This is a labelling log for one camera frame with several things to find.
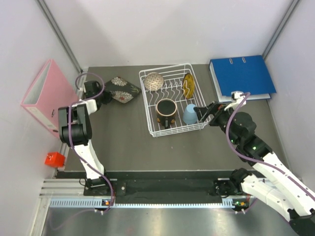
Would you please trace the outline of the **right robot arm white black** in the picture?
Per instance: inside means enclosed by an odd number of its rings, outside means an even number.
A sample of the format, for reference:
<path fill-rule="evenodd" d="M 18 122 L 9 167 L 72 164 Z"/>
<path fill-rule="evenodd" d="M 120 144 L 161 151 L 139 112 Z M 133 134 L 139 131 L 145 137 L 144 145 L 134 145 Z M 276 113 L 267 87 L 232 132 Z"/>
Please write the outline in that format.
<path fill-rule="evenodd" d="M 271 186 L 243 168 L 230 176 L 230 190 L 237 195 L 250 194 L 279 213 L 300 236 L 315 234 L 315 193 L 297 178 L 276 153 L 255 134 L 256 124 L 236 104 L 213 102 L 195 107 L 199 121 L 213 116 L 210 126 L 219 127 L 232 150 L 244 162 L 261 173 Z"/>

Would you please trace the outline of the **black floral square plate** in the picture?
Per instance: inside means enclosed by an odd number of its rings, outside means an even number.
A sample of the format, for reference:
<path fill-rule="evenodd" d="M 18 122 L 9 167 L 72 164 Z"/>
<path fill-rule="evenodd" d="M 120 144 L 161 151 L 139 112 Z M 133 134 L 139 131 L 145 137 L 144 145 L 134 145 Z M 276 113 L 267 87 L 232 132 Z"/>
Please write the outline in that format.
<path fill-rule="evenodd" d="M 112 98 L 120 103 L 128 103 L 141 93 L 141 88 L 121 77 L 114 77 L 105 83 L 105 90 L 111 92 Z"/>

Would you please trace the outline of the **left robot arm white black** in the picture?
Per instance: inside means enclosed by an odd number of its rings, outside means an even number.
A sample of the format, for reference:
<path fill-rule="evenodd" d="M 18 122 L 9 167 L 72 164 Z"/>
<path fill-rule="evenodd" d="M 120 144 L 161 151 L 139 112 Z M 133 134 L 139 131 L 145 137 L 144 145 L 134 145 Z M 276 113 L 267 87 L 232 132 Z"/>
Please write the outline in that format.
<path fill-rule="evenodd" d="M 112 184 L 93 148 L 90 122 L 90 114 L 98 111 L 111 95 L 97 81 L 85 82 L 84 89 L 84 100 L 58 109 L 59 137 L 76 152 L 86 171 L 84 195 L 113 197 Z"/>

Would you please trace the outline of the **yellow round plate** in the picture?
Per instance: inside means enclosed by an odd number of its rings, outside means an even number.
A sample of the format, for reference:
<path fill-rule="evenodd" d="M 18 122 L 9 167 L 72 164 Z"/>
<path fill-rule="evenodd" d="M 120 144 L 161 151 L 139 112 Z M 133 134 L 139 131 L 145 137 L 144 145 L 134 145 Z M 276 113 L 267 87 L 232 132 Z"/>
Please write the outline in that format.
<path fill-rule="evenodd" d="M 194 93 L 194 78 L 190 73 L 184 76 L 182 89 L 185 99 L 191 99 Z"/>

